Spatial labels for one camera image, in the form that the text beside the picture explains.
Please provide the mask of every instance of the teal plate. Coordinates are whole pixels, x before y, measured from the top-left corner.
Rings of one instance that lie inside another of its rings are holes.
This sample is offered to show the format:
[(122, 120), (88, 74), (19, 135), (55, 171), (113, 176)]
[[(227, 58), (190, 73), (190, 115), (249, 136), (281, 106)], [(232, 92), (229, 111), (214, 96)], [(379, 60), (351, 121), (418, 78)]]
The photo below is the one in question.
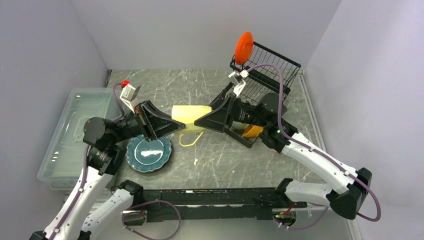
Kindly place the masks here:
[(129, 141), (126, 154), (128, 164), (134, 171), (150, 173), (168, 162), (172, 154), (172, 143), (167, 136), (148, 142), (140, 135)]

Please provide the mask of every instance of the black wire rack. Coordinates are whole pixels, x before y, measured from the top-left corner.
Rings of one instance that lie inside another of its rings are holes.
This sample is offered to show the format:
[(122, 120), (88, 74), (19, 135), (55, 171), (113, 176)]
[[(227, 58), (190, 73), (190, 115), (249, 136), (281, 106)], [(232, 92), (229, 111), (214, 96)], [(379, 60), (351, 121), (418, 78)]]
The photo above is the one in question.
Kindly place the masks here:
[[(283, 77), (283, 101), (290, 93), (290, 87), (301, 65), (276, 51), (273, 51), (257, 42), (253, 43), (252, 53), (244, 65), (236, 64), (235, 57), (232, 57), (229, 66), (241, 72), (258, 64), (275, 64), (282, 72)], [(246, 86), (240, 94), (240, 98), (244, 102), (256, 106), (262, 97), (267, 93), (280, 92), (280, 76), (273, 67), (262, 66), (249, 72), (248, 78), (245, 80)], [(236, 139), (248, 148), (251, 148), (258, 139), (242, 137), (243, 131), (232, 129), (231, 127), (225, 131), (232, 138)]]

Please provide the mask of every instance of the red plate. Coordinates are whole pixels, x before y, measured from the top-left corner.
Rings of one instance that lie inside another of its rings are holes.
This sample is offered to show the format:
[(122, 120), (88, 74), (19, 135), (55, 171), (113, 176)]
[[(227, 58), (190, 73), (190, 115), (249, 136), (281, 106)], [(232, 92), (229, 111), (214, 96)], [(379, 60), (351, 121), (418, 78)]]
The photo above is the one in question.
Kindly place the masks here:
[(234, 59), (238, 65), (245, 64), (252, 54), (253, 50), (253, 36), (250, 32), (245, 32), (241, 35), (238, 40), (237, 46), (235, 47)]

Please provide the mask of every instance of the yellow handle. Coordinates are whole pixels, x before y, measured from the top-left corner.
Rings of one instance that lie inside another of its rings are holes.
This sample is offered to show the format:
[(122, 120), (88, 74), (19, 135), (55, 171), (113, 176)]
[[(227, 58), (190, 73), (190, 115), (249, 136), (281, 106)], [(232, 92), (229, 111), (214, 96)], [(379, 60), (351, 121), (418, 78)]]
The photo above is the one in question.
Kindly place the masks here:
[(201, 132), (201, 133), (200, 133), (200, 135), (196, 137), (196, 140), (194, 140), (194, 142), (192, 142), (192, 143), (190, 143), (190, 144), (183, 144), (183, 143), (181, 142), (181, 139), (183, 138), (184, 134), (181, 134), (181, 135), (179, 136), (179, 144), (180, 144), (181, 146), (183, 146), (183, 147), (190, 147), (190, 146), (193, 146), (194, 144), (196, 144), (196, 142), (199, 140), (199, 138), (200, 138), (202, 135), (203, 135), (203, 132)]

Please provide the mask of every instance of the clear plastic bin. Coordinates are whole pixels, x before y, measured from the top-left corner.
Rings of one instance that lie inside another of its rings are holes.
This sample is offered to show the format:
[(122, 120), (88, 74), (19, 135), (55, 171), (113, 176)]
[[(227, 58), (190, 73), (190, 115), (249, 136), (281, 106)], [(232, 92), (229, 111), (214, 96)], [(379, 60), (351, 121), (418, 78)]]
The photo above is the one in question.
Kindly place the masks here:
[[(83, 168), (84, 124), (92, 117), (113, 119), (119, 108), (111, 88), (75, 88), (70, 92), (37, 178), (53, 190), (74, 188)], [(108, 185), (114, 184), (115, 178)]]

